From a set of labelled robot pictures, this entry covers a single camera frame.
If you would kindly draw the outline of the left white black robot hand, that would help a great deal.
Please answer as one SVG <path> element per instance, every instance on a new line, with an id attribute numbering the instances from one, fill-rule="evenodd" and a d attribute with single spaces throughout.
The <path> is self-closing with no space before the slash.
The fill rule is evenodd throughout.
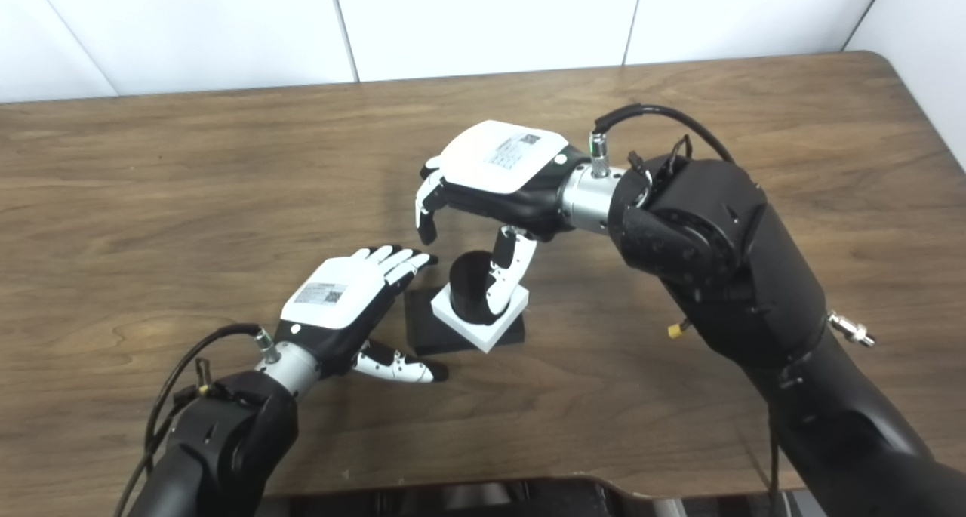
<path id="1" fill-rule="evenodd" d="M 443 383 L 448 369 L 373 341 L 371 335 L 436 256 L 382 245 L 325 260 L 283 305 L 275 331 L 279 358 L 261 367 L 296 395 L 350 371 L 401 383 Z"/>

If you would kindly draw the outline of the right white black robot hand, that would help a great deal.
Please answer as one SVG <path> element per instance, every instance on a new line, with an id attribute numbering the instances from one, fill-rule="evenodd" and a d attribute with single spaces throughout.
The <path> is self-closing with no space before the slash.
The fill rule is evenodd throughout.
<path id="1" fill-rule="evenodd" d="M 434 214 L 446 207 L 500 224 L 485 286 L 472 292 L 473 319 L 504 314 L 536 245 L 572 231 L 563 190 L 587 163 L 589 156 L 556 132 L 487 119 L 424 164 L 414 201 L 421 242 L 435 241 Z"/>

